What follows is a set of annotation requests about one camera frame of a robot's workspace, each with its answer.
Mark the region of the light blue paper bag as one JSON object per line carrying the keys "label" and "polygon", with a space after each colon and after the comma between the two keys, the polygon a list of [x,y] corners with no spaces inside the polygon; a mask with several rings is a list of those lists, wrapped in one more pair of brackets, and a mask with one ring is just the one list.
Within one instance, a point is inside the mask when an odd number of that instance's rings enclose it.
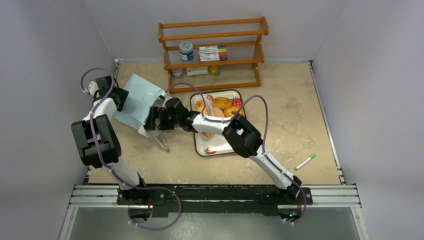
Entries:
{"label": "light blue paper bag", "polygon": [[159,131],[147,130],[145,125],[150,108],[160,96],[164,96],[165,90],[136,74],[131,75],[123,89],[128,91],[128,96],[122,110],[114,114],[115,119],[147,138],[157,138]]}

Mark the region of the long fake baguette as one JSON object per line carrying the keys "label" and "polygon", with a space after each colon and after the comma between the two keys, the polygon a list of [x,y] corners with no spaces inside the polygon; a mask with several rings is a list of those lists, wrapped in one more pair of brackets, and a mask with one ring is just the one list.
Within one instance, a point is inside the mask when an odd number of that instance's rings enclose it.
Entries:
{"label": "long fake baguette", "polygon": [[[197,112],[200,112],[203,115],[209,115],[209,110],[206,107],[205,102],[203,100],[199,100],[199,101],[196,102],[195,110]],[[210,139],[211,136],[212,136],[212,133],[210,133],[210,132],[202,132],[201,134],[205,139]]]}

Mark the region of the metal tongs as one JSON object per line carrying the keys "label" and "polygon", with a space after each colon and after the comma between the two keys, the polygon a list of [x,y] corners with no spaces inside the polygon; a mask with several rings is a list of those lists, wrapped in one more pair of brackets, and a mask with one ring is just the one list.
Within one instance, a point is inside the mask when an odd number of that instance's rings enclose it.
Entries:
{"label": "metal tongs", "polygon": [[147,133],[153,140],[155,140],[159,144],[160,147],[165,150],[165,152],[170,152],[170,146],[166,142],[161,130],[148,130]]}

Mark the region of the pink sugared fake donut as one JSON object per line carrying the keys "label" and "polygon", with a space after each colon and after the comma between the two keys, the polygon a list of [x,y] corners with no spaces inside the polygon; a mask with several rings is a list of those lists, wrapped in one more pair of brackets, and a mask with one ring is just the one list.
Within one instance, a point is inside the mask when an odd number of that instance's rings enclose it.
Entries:
{"label": "pink sugared fake donut", "polygon": [[218,117],[218,118],[224,118],[225,117],[224,112],[221,109],[217,108],[217,107],[212,107],[209,110],[209,113],[213,117]]}

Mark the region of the orange bagel fake bread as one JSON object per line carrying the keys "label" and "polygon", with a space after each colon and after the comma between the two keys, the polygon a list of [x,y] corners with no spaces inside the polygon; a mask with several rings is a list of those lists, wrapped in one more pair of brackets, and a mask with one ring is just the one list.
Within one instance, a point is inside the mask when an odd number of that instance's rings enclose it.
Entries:
{"label": "orange bagel fake bread", "polygon": [[216,97],[211,101],[211,104],[214,108],[224,111],[232,105],[232,101],[227,97]]}

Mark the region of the glazed ring fake donut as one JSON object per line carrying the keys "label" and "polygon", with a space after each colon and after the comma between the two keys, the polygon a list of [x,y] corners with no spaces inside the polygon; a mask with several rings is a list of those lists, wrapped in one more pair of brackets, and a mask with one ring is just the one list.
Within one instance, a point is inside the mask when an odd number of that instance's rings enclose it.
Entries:
{"label": "glazed ring fake donut", "polygon": [[240,109],[240,107],[236,106],[236,105],[228,106],[223,111],[224,116],[227,117],[227,118],[232,118],[236,115],[236,113],[238,112],[239,109]]}

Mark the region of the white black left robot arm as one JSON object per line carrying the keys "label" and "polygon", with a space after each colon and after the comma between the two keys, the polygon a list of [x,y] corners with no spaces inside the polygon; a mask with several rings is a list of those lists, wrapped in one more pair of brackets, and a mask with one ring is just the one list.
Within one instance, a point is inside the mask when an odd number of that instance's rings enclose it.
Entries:
{"label": "white black left robot arm", "polygon": [[122,158],[122,148],[111,124],[115,113],[122,110],[128,92],[115,78],[95,80],[93,107],[88,115],[71,124],[71,131],[82,163],[101,169],[119,185],[119,194],[138,205],[146,203],[149,191],[143,178]]}

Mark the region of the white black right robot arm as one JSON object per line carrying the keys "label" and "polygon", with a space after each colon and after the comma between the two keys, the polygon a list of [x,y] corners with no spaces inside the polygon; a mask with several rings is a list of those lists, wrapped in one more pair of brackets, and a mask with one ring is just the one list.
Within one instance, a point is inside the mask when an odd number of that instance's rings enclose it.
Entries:
{"label": "white black right robot arm", "polygon": [[232,117],[206,115],[204,108],[188,110],[180,99],[173,97],[166,100],[162,107],[150,107],[144,128],[173,130],[176,125],[186,132],[223,136],[237,155],[254,161],[272,179],[281,190],[284,202],[292,204],[305,193],[302,182],[268,151],[266,135],[261,134],[239,111]]}

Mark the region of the small white jar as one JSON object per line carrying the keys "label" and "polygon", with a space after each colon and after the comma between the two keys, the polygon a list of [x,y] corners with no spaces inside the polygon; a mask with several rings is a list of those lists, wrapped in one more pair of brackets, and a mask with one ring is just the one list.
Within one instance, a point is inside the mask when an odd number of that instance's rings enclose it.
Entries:
{"label": "small white jar", "polygon": [[171,73],[175,78],[180,78],[183,75],[182,68],[173,68],[171,69]]}

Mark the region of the white red small box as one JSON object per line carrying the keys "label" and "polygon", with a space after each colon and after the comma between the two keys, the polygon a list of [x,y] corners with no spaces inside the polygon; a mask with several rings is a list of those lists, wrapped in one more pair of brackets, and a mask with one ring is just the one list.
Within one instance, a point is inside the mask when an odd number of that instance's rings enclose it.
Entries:
{"label": "white red small box", "polygon": [[208,67],[207,66],[187,67],[186,73],[189,77],[198,76],[198,75],[206,75],[208,74]]}

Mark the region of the strawberry print white tray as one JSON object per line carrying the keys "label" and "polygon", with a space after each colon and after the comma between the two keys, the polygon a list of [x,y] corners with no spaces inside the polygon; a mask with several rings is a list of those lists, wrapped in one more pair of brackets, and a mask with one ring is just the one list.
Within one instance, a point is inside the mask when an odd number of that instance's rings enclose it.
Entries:
{"label": "strawberry print white tray", "polygon": [[[193,94],[190,97],[190,107],[192,110],[196,111],[195,104],[197,101],[205,100],[205,106],[208,108],[209,115],[210,109],[213,108],[212,100],[217,97],[229,98],[232,102],[232,106],[241,107],[243,100],[239,91],[235,89],[228,90],[219,90],[204,92],[202,96],[198,93]],[[234,151],[226,139],[218,134],[212,133],[211,138],[205,139],[202,136],[202,133],[194,133],[194,148],[195,151],[202,157],[212,157],[218,155],[232,154]]]}

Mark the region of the small yellow object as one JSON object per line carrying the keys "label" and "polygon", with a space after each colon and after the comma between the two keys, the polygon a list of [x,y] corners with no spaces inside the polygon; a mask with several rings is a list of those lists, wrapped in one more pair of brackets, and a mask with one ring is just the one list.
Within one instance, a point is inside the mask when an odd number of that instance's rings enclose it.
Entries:
{"label": "small yellow object", "polygon": [[209,67],[209,71],[210,71],[211,74],[217,75],[220,72],[220,68],[218,66],[215,66],[215,65],[214,66],[210,66]]}

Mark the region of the blue paint jar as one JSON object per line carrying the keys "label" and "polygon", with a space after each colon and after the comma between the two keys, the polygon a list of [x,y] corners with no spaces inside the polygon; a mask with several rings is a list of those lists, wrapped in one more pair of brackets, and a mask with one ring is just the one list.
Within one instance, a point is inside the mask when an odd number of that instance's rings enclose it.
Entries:
{"label": "blue paint jar", "polygon": [[180,58],[183,61],[191,61],[194,58],[194,45],[189,41],[184,41],[179,44]]}

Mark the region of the white green marker pen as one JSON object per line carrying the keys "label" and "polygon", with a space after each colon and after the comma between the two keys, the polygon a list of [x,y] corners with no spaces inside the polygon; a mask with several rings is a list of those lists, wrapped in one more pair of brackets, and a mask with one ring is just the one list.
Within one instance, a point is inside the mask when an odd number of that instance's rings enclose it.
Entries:
{"label": "white green marker pen", "polygon": [[299,165],[297,165],[294,170],[298,171],[299,169],[301,169],[303,166],[305,166],[307,163],[309,163],[312,159],[314,159],[316,157],[316,154],[312,154],[310,155],[307,159],[305,159],[302,163],[300,163]]}

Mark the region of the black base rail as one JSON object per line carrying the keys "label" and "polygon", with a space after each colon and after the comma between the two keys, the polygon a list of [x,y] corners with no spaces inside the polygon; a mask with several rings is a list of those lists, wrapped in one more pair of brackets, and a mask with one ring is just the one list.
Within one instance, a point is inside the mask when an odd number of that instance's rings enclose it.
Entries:
{"label": "black base rail", "polygon": [[262,214],[296,220],[312,205],[310,188],[282,190],[275,185],[156,184],[147,190],[118,190],[116,203],[145,206],[155,218],[169,213]]}

